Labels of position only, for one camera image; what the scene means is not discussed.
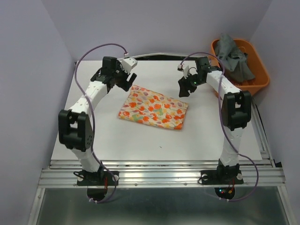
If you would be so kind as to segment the floral orange skirt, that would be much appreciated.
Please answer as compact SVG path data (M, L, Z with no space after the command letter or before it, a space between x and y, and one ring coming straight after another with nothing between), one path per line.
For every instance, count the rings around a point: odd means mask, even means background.
M181 130L188 103L134 85L118 117L147 126Z

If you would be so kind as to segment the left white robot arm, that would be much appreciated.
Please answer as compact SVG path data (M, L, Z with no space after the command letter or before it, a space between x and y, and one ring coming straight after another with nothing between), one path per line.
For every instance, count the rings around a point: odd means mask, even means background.
M91 77L87 89L80 89L82 96L68 110L59 112L59 142L80 161L82 170L75 172L80 181L95 185L104 181L105 167L92 147L95 137L94 110L114 86L129 91L137 77L131 72L136 65L137 60L132 57L122 60L104 57L101 68Z

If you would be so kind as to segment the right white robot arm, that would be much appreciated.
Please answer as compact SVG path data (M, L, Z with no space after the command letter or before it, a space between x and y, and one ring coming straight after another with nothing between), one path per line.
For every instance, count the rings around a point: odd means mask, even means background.
M202 170L199 183L203 185L243 183L239 164L239 147L244 129L251 120L251 93L242 91L224 75L224 69L212 66L207 57L196 61L196 73L181 62L178 71L179 97L188 97L202 84L210 85L218 94L218 108L224 142L221 156L215 170Z

